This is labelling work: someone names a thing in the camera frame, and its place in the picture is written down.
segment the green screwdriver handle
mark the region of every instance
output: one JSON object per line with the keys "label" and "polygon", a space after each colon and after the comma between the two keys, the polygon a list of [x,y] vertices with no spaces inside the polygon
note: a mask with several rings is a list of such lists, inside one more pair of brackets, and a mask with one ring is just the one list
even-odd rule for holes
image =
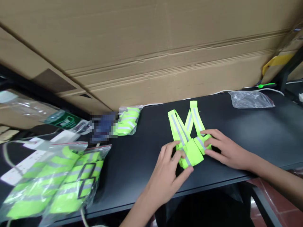
{"label": "green screwdriver handle", "polygon": [[259,89],[261,88],[274,88],[276,86],[275,83],[269,83],[269,84],[261,84],[258,86]]}

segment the screwdriver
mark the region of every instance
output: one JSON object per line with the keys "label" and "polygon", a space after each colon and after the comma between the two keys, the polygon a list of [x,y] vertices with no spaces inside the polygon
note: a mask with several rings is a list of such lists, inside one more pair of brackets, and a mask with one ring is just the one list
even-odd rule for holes
{"label": "screwdriver", "polygon": [[275,86],[277,86],[275,83],[269,83],[269,84],[260,84],[259,86],[255,86],[255,87],[261,89],[261,88],[274,88]]}

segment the green label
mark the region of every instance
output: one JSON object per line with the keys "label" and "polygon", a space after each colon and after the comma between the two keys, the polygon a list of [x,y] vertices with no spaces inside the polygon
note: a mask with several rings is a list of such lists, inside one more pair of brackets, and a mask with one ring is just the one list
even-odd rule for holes
{"label": "green label", "polygon": [[59,119],[57,119],[49,124],[68,130],[68,129],[75,127],[80,121],[81,121],[81,118],[76,117],[75,115],[72,115],[71,113],[65,112]]}

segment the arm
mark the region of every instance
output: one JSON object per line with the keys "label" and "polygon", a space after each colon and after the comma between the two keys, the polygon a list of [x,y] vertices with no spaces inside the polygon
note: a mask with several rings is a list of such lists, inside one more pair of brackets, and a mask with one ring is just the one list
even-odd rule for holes
{"label": "arm", "polygon": [[231,168],[247,170],[258,175],[303,211],[303,179],[245,150],[217,129],[204,130],[201,133],[214,137],[205,141],[205,147],[212,144],[221,150],[221,154],[206,150],[206,155]]}
{"label": "arm", "polygon": [[193,172],[193,167],[189,166],[176,177],[178,161],[181,157],[185,158],[185,153],[182,151],[176,151],[171,157],[173,148],[179,143],[180,141],[174,141],[161,148],[147,186],[120,227],[144,227],[156,210],[173,197]]}

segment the reflective safety vest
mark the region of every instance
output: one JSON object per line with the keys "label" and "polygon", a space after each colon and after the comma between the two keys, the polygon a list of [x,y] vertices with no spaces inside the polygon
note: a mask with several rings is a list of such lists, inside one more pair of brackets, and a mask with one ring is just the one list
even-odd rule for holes
{"label": "reflective safety vest", "polygon": [[127,111],[124,111],[118,120],[118,126],[116,127],[118,136],[128,135],[137,126],[136,120],[139,113],[138,108],[127,107]]}
{"label": "reflective safety vest", "polygon": [[91,192],[96,190],[103,162],[100,152],[85,153],[55,194],[49,213],[78,211]]}
{"label": "reflective safety vest", "polygon": [[66,146],[49,161],[36,162],[4,201],[3,205],[10,207],[6,217],[19,219],[40,215],[79,157]]}
{"label": "reflective safety vest", "polygon": [[[195,166],[203,161],[205,149],[211,149],[211,144],[208,147],[204,147],[204,142],[210,138],[211,135],[200,134],[200,131],[205,130],[205,128],[198,112],[197,101],[190,101],[190,110],[185,125],[175,110],[168,112],[168,118],[174,140],[180,140],[176,149],[183,150],[186,154],[185,159],[181,158],[179,160],[180,166],[186,169],[188,166]],[[190,137],[193,125],[195,125],[198,135],[196,138]]]}

